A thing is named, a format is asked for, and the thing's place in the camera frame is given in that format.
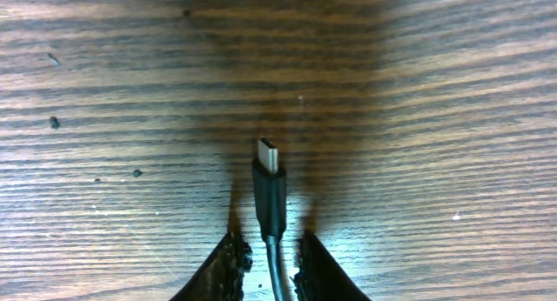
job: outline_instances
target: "wooden surface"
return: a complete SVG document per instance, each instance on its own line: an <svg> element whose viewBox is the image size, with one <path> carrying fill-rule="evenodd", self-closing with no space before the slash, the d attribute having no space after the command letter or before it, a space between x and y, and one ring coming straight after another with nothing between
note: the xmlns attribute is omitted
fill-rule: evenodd
<svg viewBox="0 0 557 301"><path fill-rule="evenodd" d="M0 299L166 300L233 200L272 300L259 136L290 276L307 224L375 301L557 299L556 3L0 0Z"/></svg>

